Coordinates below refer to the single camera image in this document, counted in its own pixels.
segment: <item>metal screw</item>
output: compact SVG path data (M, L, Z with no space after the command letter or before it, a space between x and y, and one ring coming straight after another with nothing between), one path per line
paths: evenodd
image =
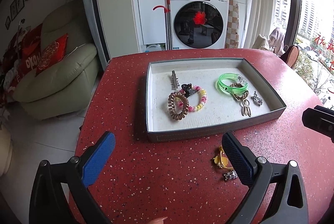
M291 160L290 165L292 165L293 167L296 167L298 164L295 160Z
M261 164L264 164L264 163L267 162L267 159L265 159L264 157L260 156L260 157L258 158L258 162L261 163Z
M47 164L47 160L42 160L39 165L41 167L44 167L44 166L46 166L46 164Z
M73 163L73 164L79 162L79 157L78 156L71 157L70 162Z

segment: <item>brown coil hair tie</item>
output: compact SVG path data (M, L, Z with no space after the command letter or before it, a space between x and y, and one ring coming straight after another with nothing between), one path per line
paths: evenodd
M174 105L175 98L179 98L183 102L182 111L179 114L175 112L175 105ZM169 113L172 116L172 118L175 120L181 120L186 116L186 114L188 114L189 101L180 92L173 92L168 97L168 107L169 107L168 108Z

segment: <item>bush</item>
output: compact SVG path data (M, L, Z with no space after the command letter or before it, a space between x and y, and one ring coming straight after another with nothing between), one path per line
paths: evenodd
M311 60L303 51L299 52L294 71L313 89L313 67Z

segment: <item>blue gripper pad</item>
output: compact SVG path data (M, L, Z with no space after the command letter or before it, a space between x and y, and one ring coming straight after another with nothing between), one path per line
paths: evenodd
M248 147L242 146L232 133L223 134L221 145L241 183L251 186L257 172L255 155Z
M109 133L93 152L86 164L82 168L82 183L85 187L92 185L108 158L115 148L116 140L113 133Z

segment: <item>shallow box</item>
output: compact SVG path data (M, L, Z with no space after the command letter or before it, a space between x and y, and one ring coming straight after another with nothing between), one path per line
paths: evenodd
M171 85L172 70L179 81L179 88ZM233 95L217 88L221 74L237 73L248 81L249 107L251 117L242 116L241 101ZM202 87L207 94L204 107L196 112L188 112L182 120L174 120L168 111L168 96L179 91L182 84ZM256 105L251 96L256 91L263 100ZM188 98L190 106L199 103L199 94ZM152 142L166 142L206 137L227 131L247 128L276 118L286 105L264 77L243 58L198 58L151 62L146 84L146 124Z

